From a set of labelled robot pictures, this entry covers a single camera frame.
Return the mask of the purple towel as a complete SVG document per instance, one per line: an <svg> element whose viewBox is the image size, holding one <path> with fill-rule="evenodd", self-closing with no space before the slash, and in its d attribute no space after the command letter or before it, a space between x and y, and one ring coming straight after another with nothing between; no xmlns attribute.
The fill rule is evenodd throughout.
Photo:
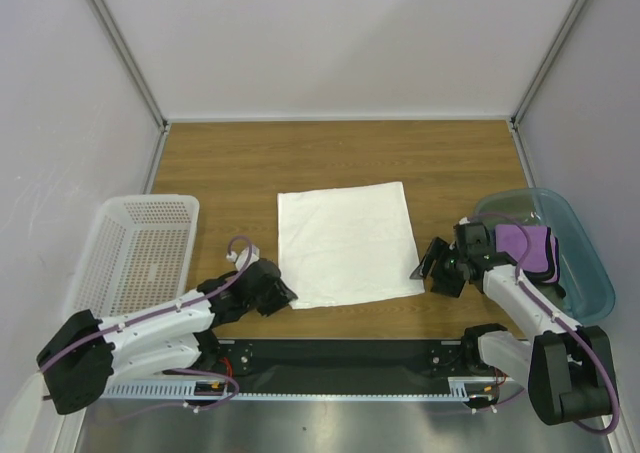
<svg viewBox="0 0 640 453"><path fill-rule="evenodd" d="M560 298L566 291L560 285L559 243L548 226L498 224L495 227L496 250L521 263L527 278L537 287L549 287Z"/></svg>

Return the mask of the white towel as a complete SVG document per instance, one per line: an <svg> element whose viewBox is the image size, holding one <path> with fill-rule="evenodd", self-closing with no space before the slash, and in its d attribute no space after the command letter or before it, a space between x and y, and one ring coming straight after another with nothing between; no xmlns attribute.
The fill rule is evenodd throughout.
<svg viewBox="0 0 640 453"><path fill-rule="evenodd" d="M278 266L295 310L419 295L418 250L401 182L280 193Z"/></svg>

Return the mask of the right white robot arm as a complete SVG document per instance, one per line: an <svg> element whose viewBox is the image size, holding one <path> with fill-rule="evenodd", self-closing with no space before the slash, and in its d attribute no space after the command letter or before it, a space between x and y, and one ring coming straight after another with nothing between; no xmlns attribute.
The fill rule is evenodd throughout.
<svg viewBox="0 0 640 453"><path fill-rule="evenodd" d="M516 224L524 248L514 252L498 240L496 230L477 219L461 219L454 240L432 239L411 273L432 280L434 293L457 297L466 284L500 306L525 334L520 341L498 324L467 329L460 361L471 374L494 368L527 392L546 425L572 422L592 432L587 420L607 416L600 429L615 431L620 417L610 341L598 326L584 326L557 308L526 274L524 264L533 241L529 228Z"/></svg>

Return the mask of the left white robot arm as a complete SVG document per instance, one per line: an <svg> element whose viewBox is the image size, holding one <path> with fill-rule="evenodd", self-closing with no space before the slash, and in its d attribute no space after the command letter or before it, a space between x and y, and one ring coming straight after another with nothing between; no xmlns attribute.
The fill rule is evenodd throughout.
<svg viewBox="0 0 640 453"><path fill-rule="evenodd" d="M220 361L214 328L250 311L268 317L297 298L277 265L259 258L138 312L98 318L78 311L36 362L55 411L69 415L134 379L169 370L211 372Z"/></svg>

